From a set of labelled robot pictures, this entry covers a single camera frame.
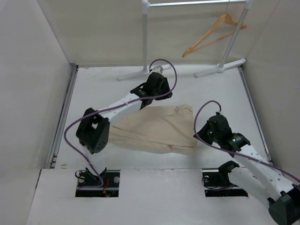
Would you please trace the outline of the beige trousers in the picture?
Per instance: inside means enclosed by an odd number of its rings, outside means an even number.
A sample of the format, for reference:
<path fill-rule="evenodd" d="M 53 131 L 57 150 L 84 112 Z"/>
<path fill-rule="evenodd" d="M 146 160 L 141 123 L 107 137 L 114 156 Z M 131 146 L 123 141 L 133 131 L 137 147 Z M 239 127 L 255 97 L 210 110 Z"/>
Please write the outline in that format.
<path fill-rule="evenodd" d="M 147 106 L 113 124 L 109 143 L 155 154 L 189 155 L 197 146 L 193 124 L 193 108 L 187 104 Z"/>

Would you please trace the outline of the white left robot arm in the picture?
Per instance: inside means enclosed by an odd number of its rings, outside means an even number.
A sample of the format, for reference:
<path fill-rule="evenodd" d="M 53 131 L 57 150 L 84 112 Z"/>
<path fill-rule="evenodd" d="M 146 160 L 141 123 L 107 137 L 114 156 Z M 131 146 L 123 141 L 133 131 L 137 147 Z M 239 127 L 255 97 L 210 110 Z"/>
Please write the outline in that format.
<path fill-rule="evenodd" d="M 149 106 L 154 100 L 171 98 L 172 90 L 167 78 L 161 72 L 151 71 L 146 82 L 133 88 L 121 100 L 100 110 L 88 108 L 84 115 L 74 122 L 79 123 L 75 136 L 90 154 L 99 153 L 108 144 L 111 125 Z"/>

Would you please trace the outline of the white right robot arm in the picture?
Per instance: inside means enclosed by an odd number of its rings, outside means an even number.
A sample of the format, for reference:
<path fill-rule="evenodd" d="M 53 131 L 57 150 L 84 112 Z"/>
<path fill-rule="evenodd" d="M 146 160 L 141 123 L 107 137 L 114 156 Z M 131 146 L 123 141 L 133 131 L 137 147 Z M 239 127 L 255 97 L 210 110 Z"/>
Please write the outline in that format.
<path fill-rule="evenodd" d="M 194 138 L 208 146 L 216 143 L 232 157 L 218 169 L 203 172 L 206 188 L 233 185 L 244 189 L 268 209 L 278 225 L 292 225 L 300 219 L 299 185 L 270 165 L 244 135 L 232 132 L 223 115 L 210 117 Z"/>

